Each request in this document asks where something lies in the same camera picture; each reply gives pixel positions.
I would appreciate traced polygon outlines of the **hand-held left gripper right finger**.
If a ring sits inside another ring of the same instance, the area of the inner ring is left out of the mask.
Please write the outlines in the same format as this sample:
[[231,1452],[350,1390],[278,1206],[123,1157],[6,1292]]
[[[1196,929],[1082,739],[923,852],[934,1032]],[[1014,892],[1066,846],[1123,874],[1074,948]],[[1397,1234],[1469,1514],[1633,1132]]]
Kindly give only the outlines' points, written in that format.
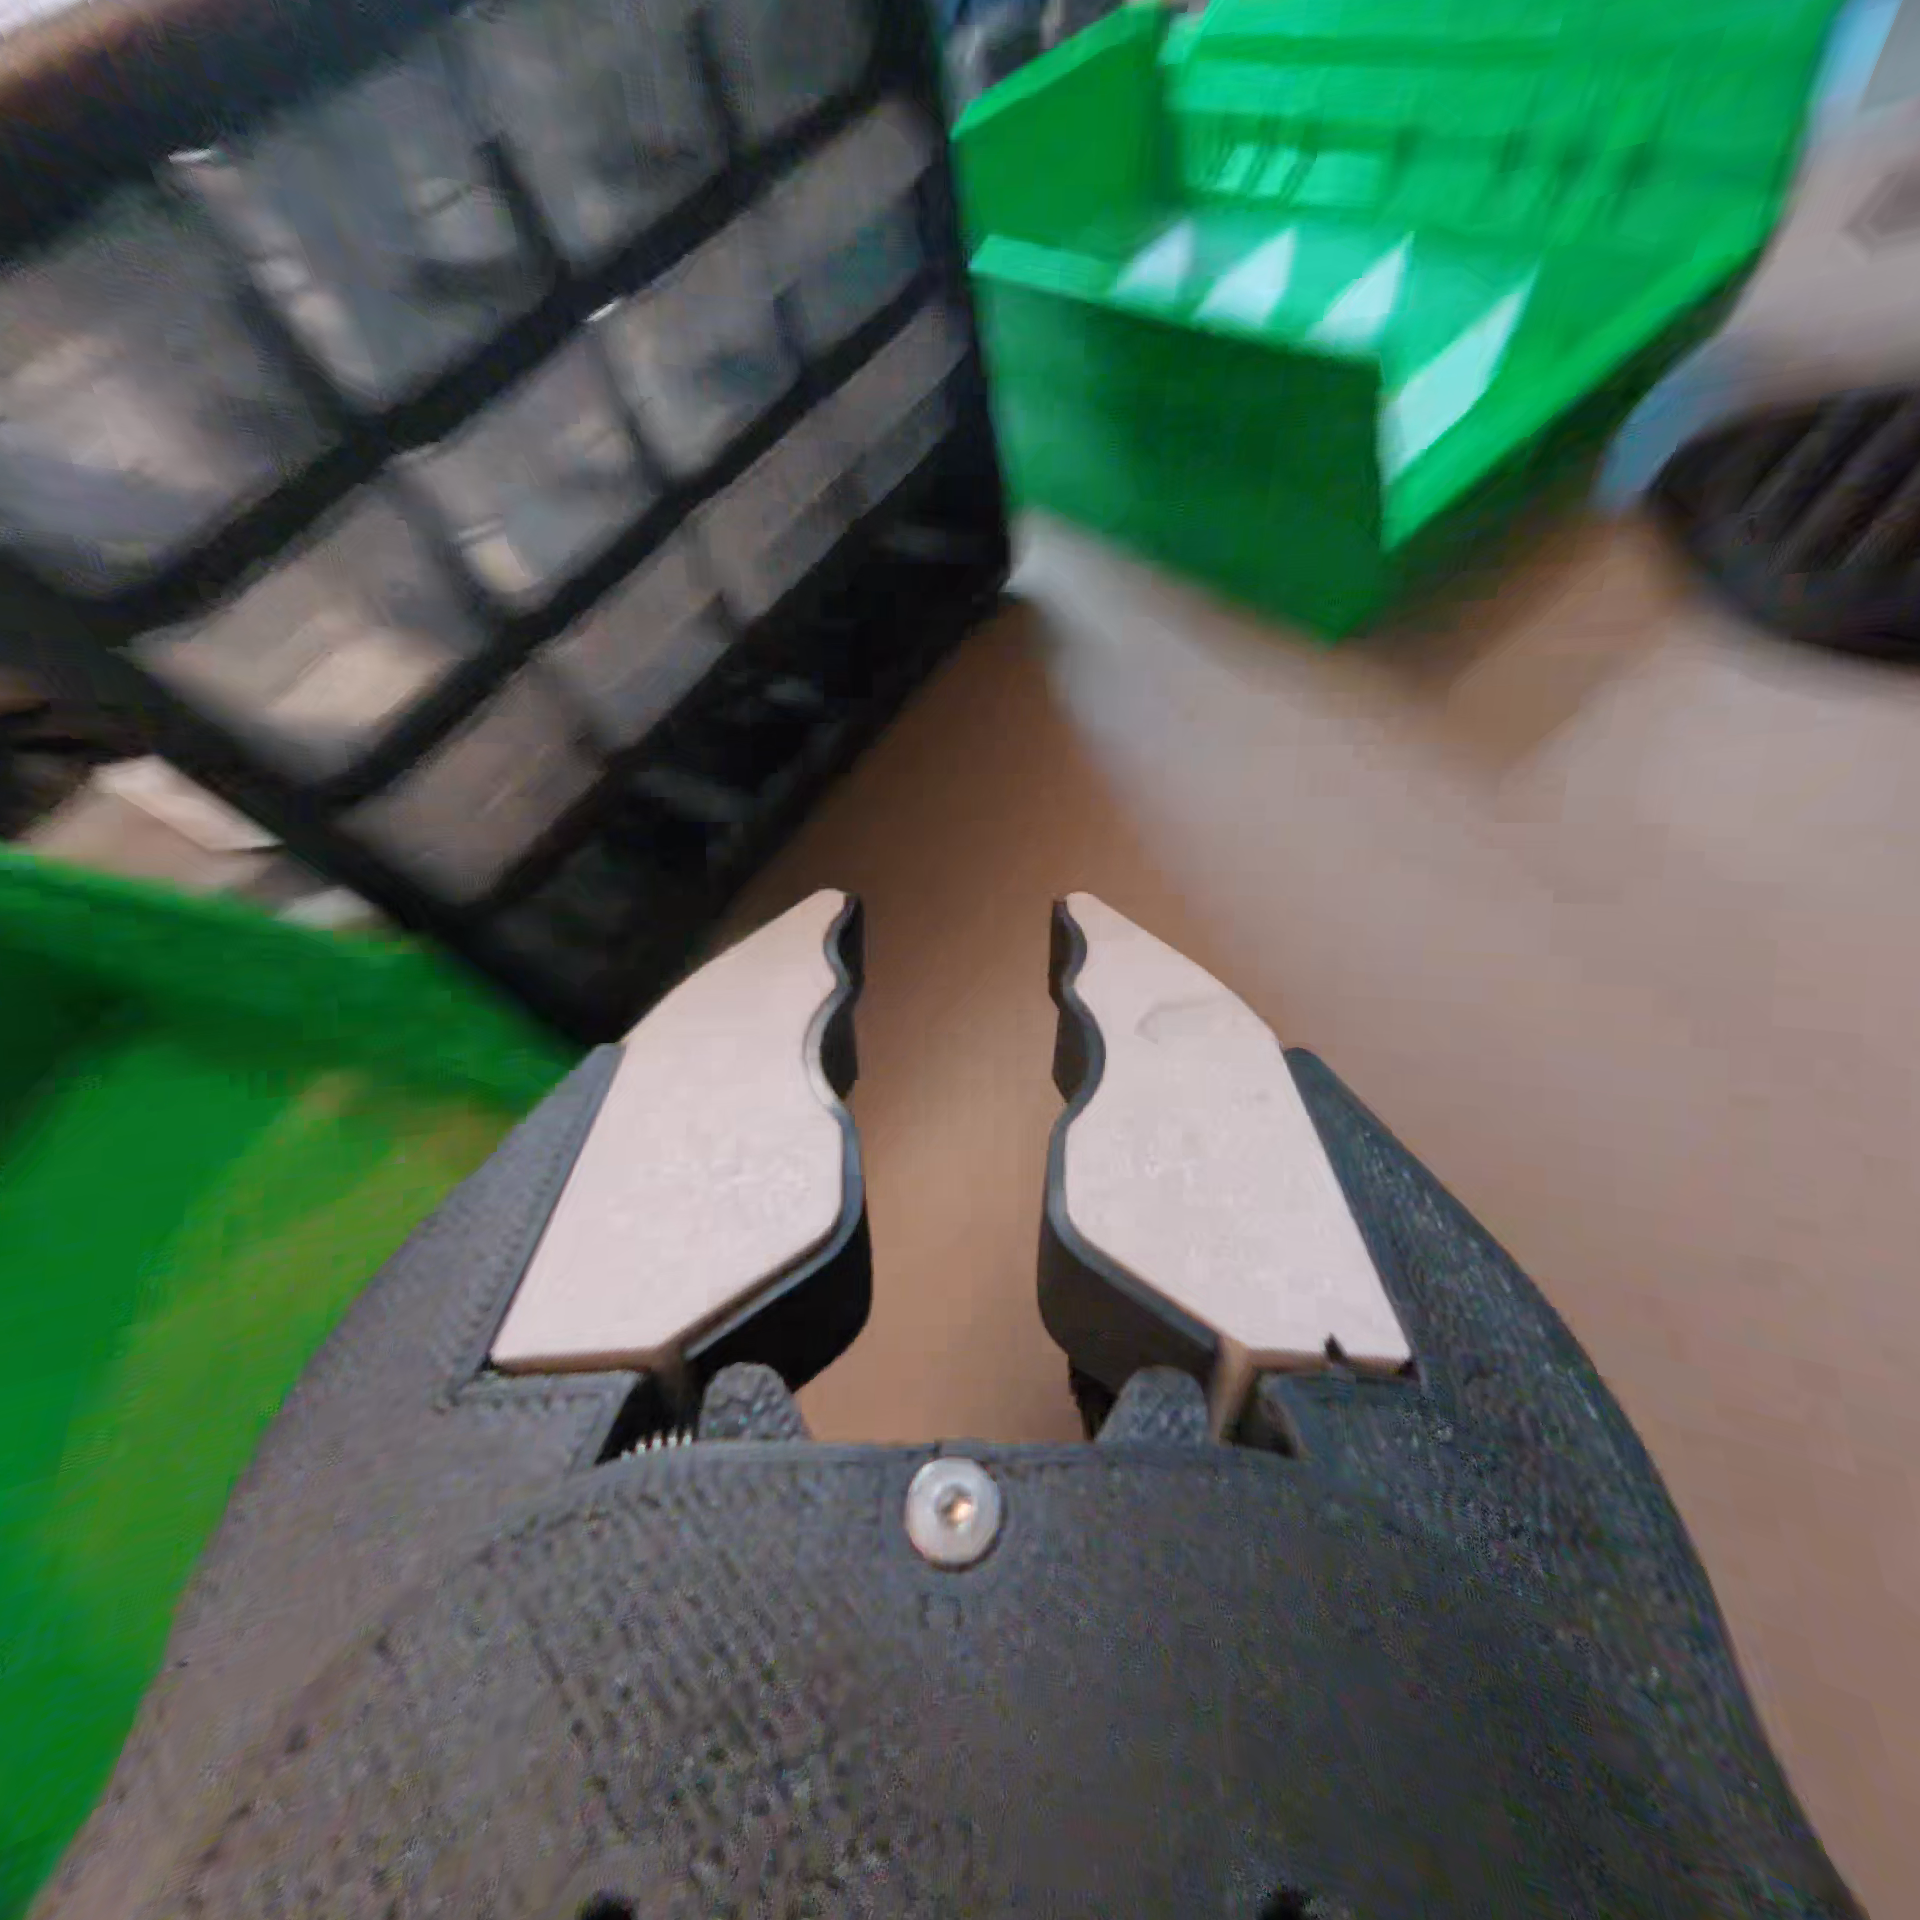
[[1402,1380],[1414,1341],[1286,1051],[1251,1001],[1092,892],[1053,903],[1061,1094],[1040,1309],[1082,1398],[1151,1367],[1230,1438],[1267,1376]]

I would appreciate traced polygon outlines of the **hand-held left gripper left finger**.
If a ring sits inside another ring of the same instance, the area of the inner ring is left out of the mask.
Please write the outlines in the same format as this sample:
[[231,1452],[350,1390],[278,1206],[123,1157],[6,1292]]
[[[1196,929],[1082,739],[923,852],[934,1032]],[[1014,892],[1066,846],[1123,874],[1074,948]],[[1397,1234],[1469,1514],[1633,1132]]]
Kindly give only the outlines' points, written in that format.
[[625,1034],[495,1371],[637,1371],[688,1405],[735,1362],[805,1389],[853,1345],[872,1309],[858,988],[864,907],[824,889]]

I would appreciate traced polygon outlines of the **green plastic bin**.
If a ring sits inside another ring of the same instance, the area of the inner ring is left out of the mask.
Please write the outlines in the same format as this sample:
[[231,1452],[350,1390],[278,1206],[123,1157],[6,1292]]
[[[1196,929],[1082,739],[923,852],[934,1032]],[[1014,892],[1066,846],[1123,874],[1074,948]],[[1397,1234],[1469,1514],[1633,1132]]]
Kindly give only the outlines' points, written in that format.
[[325,1335],[579,1058],[417,948],[4,848],[4,1918]]
[[1320,636],[1506,534],[1737,300],[1842,3],[1120,8],[959,110],[1002,466]]

